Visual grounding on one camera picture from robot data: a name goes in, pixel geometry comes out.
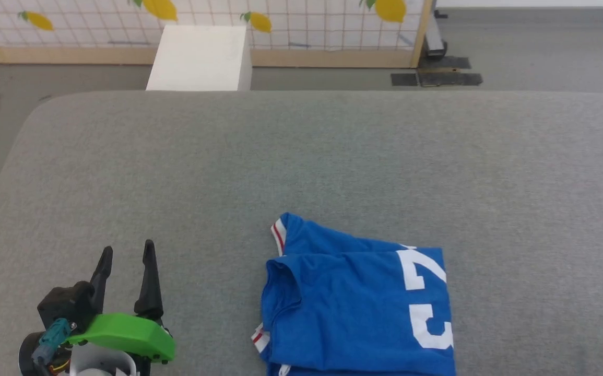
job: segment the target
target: white number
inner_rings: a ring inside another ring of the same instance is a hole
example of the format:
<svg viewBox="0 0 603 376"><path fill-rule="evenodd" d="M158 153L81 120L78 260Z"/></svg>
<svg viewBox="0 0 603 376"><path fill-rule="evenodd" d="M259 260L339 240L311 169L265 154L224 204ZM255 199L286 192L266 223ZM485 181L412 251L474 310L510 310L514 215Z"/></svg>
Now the white number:
<svg viewBox="0 0 603 376"><path fill-rule="evenodd" d="M406 250L399 250L396 253L401 260L401 267L404 271L404 283L406 290L422 290L424 288L424 278L418 276L417 265L426 267L445 283L447 277L443 268L433 261L432 258L422 254L415 247L406 246ZM429 333L427 320L433 318L433 309L430 304L411 304L410 324L413 326L413 336L423 348L439 348L445 350L452 346L452 324L445 322L445 331L442 335L432 335Z"/></svg>

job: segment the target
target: gray tablecloth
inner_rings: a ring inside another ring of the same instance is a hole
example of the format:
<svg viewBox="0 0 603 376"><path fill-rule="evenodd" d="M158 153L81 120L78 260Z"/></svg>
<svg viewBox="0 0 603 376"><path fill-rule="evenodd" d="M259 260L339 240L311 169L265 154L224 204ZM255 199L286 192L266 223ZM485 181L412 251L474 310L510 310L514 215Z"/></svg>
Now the gray tablecloth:
<svg viewBox="0 0 603 376"><path fill-rule="evenodd" d="M0 374L53 286L158 249L177 360L263 374L272 221L444 248L459 374L603 374L603 95L100 92L27 119L0 176Z"/></svg>

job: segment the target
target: wooden frame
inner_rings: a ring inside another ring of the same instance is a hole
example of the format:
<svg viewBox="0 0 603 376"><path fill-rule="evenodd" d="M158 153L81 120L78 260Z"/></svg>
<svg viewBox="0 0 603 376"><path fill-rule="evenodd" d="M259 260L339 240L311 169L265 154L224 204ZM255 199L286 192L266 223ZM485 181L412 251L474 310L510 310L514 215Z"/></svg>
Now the wooden frame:
<svg viewBox="0 0 603 376"><path fill-rule="evenodd" d="M259 67L417 67L432 14L424 0L420 28L411 50L251 50ZM0 64L125 64L150 65L157 48L30 48L0 47Z"/></svg>

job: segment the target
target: white wall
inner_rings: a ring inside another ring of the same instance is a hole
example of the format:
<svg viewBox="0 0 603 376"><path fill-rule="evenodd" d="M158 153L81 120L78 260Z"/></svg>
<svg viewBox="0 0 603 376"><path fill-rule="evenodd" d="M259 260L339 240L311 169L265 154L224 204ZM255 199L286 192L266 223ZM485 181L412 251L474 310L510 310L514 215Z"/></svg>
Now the white wall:
<svg viewBox="0 0 603 376"><path fill-rule="evenodd" d="M603 7L603 0L438 0L438 7Z"/></svg>

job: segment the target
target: blue jersey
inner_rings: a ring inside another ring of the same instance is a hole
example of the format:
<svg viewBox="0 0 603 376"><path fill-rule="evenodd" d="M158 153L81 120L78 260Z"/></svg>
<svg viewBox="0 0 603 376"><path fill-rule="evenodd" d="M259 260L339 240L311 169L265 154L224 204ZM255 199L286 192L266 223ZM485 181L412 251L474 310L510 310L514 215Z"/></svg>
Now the blue jersey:
<svg viewBox="0 0 603 376"><path fill-rule="evenodd" d="M294 214L271 230L281 257L266 263L253 335L269 374L456 374L440 248L354 238Z"/></svg>

